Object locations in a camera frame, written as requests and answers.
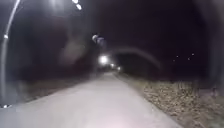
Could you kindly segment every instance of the roadside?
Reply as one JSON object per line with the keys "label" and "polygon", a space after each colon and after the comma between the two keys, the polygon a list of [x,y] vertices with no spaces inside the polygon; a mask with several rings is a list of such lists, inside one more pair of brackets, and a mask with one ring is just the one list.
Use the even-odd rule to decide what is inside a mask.
{"label": "roadside", "polygon": [[224,101],[214,90],[197,90],[195,83],[152,82],[119,76],[185,128],[223,128]]}

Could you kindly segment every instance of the paved path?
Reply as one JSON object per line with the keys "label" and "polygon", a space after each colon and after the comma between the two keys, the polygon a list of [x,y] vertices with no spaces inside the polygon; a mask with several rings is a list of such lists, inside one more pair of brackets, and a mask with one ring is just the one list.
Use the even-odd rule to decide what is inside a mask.
{"label": "paved path", "polygon": [[181,128],[113,75],[0,110],[1,128]]}

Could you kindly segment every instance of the dry grass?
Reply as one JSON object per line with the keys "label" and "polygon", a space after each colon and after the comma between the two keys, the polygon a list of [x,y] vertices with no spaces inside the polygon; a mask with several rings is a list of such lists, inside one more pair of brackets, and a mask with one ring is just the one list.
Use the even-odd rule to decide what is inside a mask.
{"label": "dry grass", "polygon": [[185,128],[224,128],[224,103],[214,90],[197,90],[190,82],[125,79]]}

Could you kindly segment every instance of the street lamp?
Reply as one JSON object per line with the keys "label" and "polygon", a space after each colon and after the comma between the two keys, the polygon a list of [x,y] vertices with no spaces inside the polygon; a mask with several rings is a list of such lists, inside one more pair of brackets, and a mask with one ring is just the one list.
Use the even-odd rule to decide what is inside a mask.
{"label": "street lamp", "polygon": [[72,0],[73,3],[78,4],[79,0]]}
{"label": "street lamp", "polygon": [[76,4],[76,7],[78,8],[78,10],[82,10],[82,6],[80,4]]}
{"label": "street lamp", "polygon": [[109,58],[108,58],[108,56],[106,56],[106,55],[102,55],[102,56],[99,57],[98,62],[99,62],[101,65],[106,65],[106,64],[109,63]]}

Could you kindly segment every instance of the bright light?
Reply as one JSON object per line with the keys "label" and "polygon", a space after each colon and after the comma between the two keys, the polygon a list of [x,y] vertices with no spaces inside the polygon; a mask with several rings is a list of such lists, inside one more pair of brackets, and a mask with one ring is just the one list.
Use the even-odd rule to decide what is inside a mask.
{"label": "bright light", "polygon": [[111,66],[112,68],[114,68],[115,65],[114,65],[114,64],[110,64],[110,66]]}
{"label": "bright light", "polygon": [[109,58],[108,58],[108,56],[103,55],[103,56],[100,56],[100,57],[99,57],[99,63],[100,63],[101,65],[108,64],[108,62],[109,62]]}
{"label": "bright light", "polygon": [[80,4],[76,4],[76,7],[79,9],[79,10],[82,10],[82,6]]}
{"label": "bright light", "polygon": [[5,35],[4,35],[4,38],[5,38],[5,39],[8,39],[8,38],[9,38],[9,36],[5,34]]}
{"label": "bright light", "polygon": [[73,3],[78,4],[79,0],[72,0]]}

